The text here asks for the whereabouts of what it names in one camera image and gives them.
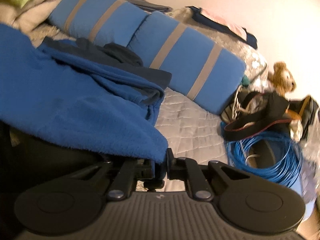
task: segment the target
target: black strap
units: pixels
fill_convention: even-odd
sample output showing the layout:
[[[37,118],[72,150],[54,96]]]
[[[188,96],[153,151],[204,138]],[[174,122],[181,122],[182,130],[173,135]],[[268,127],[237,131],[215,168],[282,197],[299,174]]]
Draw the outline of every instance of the black strap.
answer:
[[[289,106],[290,110],[298,114],[300,114],[300,112],[302,111],[301,124],[303,127],[303,132],[302,132],[301,139],[308,138],[309,126],[313,125],[318,108],[319,106],[317,102],[311,96],[307,96],[301,101],[294,101],[294,100],[290,101],[290,106]]]
[[[288,132],[287,126],[283,125],[291,122],[291,119],[283,118],[283,114],[288,105],[289,102],[285,98],[279,96],[275,92],[268,93],[268,103],[264,109],[254,114],[239,117],[225,126],[225,140],[242,140],[257,135],[271,127],[276,131]]]
[[[242,100],[242,102],[239,100],[239,103],[241,104],[242,108],[246,109],[250,101],[255,98],[257,95],[262,95],[262,93],[253,91],[247,94],[247,96]]]

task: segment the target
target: gray quilted bedspread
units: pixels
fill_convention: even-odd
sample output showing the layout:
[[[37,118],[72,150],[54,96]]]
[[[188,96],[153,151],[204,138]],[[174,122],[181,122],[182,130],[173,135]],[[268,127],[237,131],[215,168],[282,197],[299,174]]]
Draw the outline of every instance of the gray quilted bedspread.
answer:
[[[175,157],[193,158],[198,164],[207,164],[210,160],[226,163],[220,122],[219,116],[167,88],[156,128],[167,138]],[[182,181],[165,179],[165,186],[161,191],[181,190],[184,190]]]

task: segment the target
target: navy fabric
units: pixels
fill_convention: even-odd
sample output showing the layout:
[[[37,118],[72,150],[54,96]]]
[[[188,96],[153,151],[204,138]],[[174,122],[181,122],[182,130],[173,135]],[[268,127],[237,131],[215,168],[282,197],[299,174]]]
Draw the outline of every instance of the navy fabric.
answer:
[[[100,46],[96,46],[96,47],[106,55],[115,58],[120,63],[129,63],[133,66],[143,67],[142,59],[137,54],[135,54],[134,52],[132,52],[131,50],[129,50],[124,46],[121,46],[112,42],[104,45],[103,47],[100,47]]]
[[[92,28],[116,0],[87,0],[77,11],[68,33],[75,38],[88,38]],[[49,22],[64,30],[65,22],[79,0],[62,0],[49,16]],[[125,2],[106,20],[97,33],[94,44],[106,43],[127,46],[132,35],[148,14]]]
[[[124,51],[123,50],[115,50],[116,47],[112,48],[113,56],[115,53],[117,54],[118,58],[114,58],[108,54],[105,53],[104,48],[93,45],[91,42],[86,40],[85,38],[77,39],[76,41],[71,40],[59,40],[55,41],[49,37],[45,37],[43,43],[45,43],[47,46],[53,49],[57,49],[62,52],[66,52],[69,54],[72,54],[74,56],[79,56],[81,58],[85,58],[87,60],[90,60],[92,62],[96,62],[103,65],[109,65],[116,67],[118,69],[122,69],[124,71],[130,72],[132,74],[135,74],[137,76],[140,76],[142,78],[145,78],[151,83],[154,83],[161,87],[163,90],[166,89],[170,83],[171,80],[171,73],[158,70],[158,69],[151,69],[151,68],[144,68],[141,65],[137,64],[128,64],[125,62],[119,62],[119,58],[124,58]],[[146,91],[146,89],[139,89],[144,94],[149,94],[149,97],[153,100],[156,94],[158,94],[158,90],[149,90]]]
[[[178,24],[175,19],[153,12],[136,31],[128,48],[149,67]],[[172,74],[169,87],[187,95],[214,45],[214,41],[187,27],[160,66],[160,70]],[[221,114],[241,83],[245,68],[241,59],[222,49],[194,102],[211,113]]]
[[[41,44],[0,25],[0,120],[48,142],[161,163],[154,127],[164,91],[144,78]],[[139,89],[159,92],[158,100]]]
[[[206,26],[208,26],[210,28],[213,28],[213,29],[215,29],[215,30],[217,30],[219,32],[226,33],[226,34],[229,34],[231,36],[234,36],[234,37],[238,38],[239,40],[241,40],[242,42],[250,45],[254,49],[258,48],[257,38],[254,35],[252,35],[251,33],[247,32],[247,30],[245,28],[243,28],[243,29],[247,34],[247,40],[244,40],[243,38],[241,38],[240,36],[235,34],[227,26],[222,25],[222,24],[217,23],[217,22],[214,22],[214,21],[210,20],[209,18],[207,18],[206,16],[202,15],[201,14],[201,8],[197,8],[197,7],[194,7],[194,6],[188,6],[188,7],[192,10],[192,12],[193,12],[192,18],[196,22],[199,22],[199,23],[201,23],[203,25],[206,25]]]

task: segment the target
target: white wall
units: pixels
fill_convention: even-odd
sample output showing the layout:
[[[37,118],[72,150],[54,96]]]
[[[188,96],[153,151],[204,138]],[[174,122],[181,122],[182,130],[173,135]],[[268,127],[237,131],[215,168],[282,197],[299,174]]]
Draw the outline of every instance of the white wall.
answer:
[[[247,28],[272,67],[285,61],[297,82],[291,98],[311,94],[320,103],[320,0],[148,0],[173,8],[194,5]]]

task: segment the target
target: teddy bear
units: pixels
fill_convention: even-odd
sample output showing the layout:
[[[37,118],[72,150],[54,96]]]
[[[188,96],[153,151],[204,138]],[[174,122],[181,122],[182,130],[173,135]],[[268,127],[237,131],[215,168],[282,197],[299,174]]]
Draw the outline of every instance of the teddy bear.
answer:
[[[284,97],[287,92],[293,92],[296,89],[291,72],[287,69],[286,63],[283,61],[276,62],[273,65],[274,73],[268,74],[268,80],[271,82],[274,90]]]

